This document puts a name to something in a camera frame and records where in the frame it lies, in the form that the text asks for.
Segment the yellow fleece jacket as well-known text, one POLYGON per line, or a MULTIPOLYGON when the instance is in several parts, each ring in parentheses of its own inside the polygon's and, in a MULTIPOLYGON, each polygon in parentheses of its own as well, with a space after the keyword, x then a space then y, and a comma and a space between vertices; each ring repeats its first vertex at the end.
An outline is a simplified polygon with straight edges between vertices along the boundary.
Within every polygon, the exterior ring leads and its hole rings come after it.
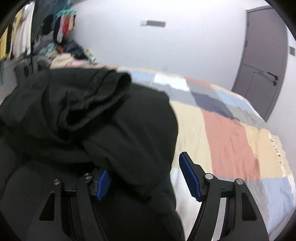
POLYGON ((1 37, 1 61, 11 59, 16 29, 20 23, 22 13, 23 9, 20 9, 1 37))

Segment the grey door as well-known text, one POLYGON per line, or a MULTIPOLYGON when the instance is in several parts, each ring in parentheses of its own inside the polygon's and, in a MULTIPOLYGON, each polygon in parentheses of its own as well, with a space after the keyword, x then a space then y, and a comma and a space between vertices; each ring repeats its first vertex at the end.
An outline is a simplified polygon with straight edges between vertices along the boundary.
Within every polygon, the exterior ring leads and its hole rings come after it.
POLYGON ((240 67, 232 91, 247 99, 267 121, 278 99, 287 66, 287 29, 270 6, 246 13, 246 35, 240 67), (276 86, 267 72, 279 77, 276 86))

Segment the pile of mixed clothes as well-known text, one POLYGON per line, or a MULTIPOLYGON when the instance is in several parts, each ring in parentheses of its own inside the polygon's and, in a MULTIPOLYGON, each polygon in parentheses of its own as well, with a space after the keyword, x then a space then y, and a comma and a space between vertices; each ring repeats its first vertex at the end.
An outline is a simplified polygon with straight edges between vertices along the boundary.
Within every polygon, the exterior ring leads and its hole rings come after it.
POLYGON ((53 31, 47 35, 41 35, 41 37, 37 37, 34 43, 34 55, 45 56, 53 61, 54 58, 63 53, 69 53, 73 55, 77 62, 79 62, 79 67, 94 64, 94 60, 92 60, 91 57, 87 55, 82 46, 80 46, 74 40, 67 41, 63 39, 62 43, 56 43, 53 39, 53 31))

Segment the wall light switch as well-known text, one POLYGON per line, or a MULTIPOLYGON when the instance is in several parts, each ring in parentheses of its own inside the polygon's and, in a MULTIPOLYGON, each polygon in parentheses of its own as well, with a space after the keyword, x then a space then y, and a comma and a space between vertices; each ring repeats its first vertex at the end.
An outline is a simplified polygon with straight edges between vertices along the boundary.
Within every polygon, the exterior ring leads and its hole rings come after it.
POLYGON ((292 46, 290 46, 290 54, 296 56, 296 49, 292 46))

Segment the cream fluffy garment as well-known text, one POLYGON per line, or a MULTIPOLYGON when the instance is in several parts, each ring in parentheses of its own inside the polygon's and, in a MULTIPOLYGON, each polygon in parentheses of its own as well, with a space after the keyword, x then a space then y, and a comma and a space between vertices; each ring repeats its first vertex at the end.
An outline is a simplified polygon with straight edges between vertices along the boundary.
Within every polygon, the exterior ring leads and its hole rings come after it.
POLYGON ((64 67, 78 67, 79 62, 69 53, 63 53, 53 59, 50 69, 64 68, 64 67))

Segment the white hooded jacket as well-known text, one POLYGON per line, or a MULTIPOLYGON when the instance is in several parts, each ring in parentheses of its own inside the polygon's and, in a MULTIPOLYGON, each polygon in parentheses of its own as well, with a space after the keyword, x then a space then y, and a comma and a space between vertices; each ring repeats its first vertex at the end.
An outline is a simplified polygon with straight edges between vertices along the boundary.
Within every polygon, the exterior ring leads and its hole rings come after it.
POLYGON ((31 53, 31 33, 34 9, 35 1, 31 1, 23 8, 13 43, 14 58, 20 58, 23 54, 29 55, 31 53))

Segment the black puffer jacket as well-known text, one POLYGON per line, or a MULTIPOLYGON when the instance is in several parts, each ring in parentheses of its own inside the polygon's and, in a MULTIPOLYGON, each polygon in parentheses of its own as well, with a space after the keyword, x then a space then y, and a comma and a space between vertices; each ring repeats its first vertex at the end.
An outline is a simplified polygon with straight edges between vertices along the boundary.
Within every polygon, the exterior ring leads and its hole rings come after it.
POLYGON ((107 240, 184 240, 170 171, 178 123, 166 93, 105 68, 41 71, 1 104, 1 240, 27 240, 52 181, 111 178, 107 240))

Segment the checkered patchwork bed quilt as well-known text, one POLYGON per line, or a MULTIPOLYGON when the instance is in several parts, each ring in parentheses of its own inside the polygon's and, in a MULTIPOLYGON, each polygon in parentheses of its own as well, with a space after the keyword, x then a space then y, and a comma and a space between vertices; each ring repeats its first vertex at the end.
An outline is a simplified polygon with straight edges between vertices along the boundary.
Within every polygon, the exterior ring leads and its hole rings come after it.
POLYGON ((118 67, 134 83, 165 92, 179 134, 171 169, 177 213, 189 235, 201 204, 180 170, 181 152, 219 179, 245 181, 270 240, 284 230, 295 210, 295 179, 280 139, 244 97, 215 84, 155 70, 118 67))

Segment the teal hanger with small clothes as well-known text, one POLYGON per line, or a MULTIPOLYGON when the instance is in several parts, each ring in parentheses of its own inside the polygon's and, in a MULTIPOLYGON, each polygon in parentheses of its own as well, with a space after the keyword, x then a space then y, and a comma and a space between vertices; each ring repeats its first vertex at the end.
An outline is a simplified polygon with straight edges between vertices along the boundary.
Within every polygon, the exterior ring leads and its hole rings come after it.
POLYGON ((68 32, 75 27, 77 11, 74 9, 64 9, 57 13, 57 21, 53 31, 53 39, 56 43, 62 43, 68 32))

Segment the dark grey suitcase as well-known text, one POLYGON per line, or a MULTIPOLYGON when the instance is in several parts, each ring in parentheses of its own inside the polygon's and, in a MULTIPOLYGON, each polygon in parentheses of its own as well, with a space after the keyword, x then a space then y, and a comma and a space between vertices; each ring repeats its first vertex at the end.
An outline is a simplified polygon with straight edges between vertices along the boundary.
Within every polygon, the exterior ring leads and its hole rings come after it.
POLYGON ((52 60, 45 56, 29 56, 15 66, 14 72, 17 85, 22 85, 31 75, 50 68, 52 60))

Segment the grey wall panel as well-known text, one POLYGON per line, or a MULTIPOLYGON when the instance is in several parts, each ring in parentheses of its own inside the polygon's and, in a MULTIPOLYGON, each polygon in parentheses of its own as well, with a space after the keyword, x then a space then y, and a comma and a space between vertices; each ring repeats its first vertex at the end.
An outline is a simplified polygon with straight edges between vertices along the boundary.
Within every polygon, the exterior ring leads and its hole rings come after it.
POLYGON ((152 20, 144 20, 140 22, 140 26, 150 26, 150 27, 160 27, 164 28, 166 26, 166 22, 162 21, 152 21, 152 20))

